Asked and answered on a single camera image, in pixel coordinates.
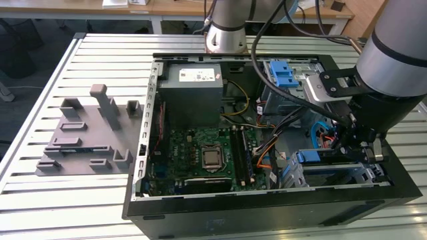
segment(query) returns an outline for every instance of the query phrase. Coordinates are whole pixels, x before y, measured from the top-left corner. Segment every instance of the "metal extrusion table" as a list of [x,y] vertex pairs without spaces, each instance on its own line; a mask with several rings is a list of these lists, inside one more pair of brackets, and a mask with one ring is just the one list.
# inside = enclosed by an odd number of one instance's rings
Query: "metal extrusion table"
[[[262,37],[260,53],[325,54],[340,68],[352,67],[349,46],[306,37]],[[45,176],[33,174],[62,115],[63,97],[95,104],[91,84],[107,86],[115,104],[143,104],[151,53],[201,53],[201,36],[86,34],[74,38],[0,163],[0,239],[143,240],[121,219],[126,174]],[[360,240],[427,238],[427,117],[413,110],[389,130],[389,145],[417,184],[422,197],[380,210],[349,225],[221,235],[221,239]]]

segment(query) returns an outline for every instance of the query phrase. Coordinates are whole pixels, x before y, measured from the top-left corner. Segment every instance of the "yellow wire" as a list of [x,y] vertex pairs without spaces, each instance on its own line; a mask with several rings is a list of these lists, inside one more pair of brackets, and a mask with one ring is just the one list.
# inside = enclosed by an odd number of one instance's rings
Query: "yellow wire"
[[220,114],[221,116],[234,116],[234,115],[238,115],[238,114],[244,113],[244,112],[246,111],[248,107],[249,107],[249,97],[248,97],[246,92],[242,90],[242,88],[238,86],[238,84],[237,84],[236,82],[233,82],[233,81],[230,81],[230,80],[228,80],[228,82],[233,83],[234,86],[236,86],[236,87],[240,89],[240,91],[242,92],[242,94],[244,94],[244,96],[245,96],[245,106],[244,106],[244,108],[242,108],[241,111],[229,112],[229,113],[221,113],[221,114]]

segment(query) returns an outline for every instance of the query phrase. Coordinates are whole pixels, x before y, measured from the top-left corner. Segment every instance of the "blue plastic latch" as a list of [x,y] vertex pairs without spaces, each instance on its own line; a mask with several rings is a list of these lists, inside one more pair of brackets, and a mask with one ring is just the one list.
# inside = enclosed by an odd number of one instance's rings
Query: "blue plastic latch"
[[300,85],[293,79],[293,71],[285,61],[270,61],[269,69],[278,88],[292,88]]
[[317,151],[300,151],[298,152],[300,157],[297,158],[297,161],[301,163],[312,163],[312,162],[320,162],[320,157]]

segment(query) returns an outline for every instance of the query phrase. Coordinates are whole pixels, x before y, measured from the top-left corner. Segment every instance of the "metal bracket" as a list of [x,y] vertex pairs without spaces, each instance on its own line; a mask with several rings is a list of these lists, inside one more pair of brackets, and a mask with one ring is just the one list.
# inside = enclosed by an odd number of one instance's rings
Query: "metal bracket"
[[[332,98],[349,97],[361,94],[370,94],[370,90],[361,81],[357,81],[356,67],[324,71],[318,74],[320,81],[328,96]],[[350,78],[357,85],[348,85],[344,78]]]

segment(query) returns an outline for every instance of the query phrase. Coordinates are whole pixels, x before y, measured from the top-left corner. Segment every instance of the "cpu socket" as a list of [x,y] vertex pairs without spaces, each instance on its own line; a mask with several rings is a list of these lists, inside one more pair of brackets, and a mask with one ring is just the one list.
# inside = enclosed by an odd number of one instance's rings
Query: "cpu socket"
[[210,173],[222,167],[222,147],[220,144],[201,145],[201,167]]

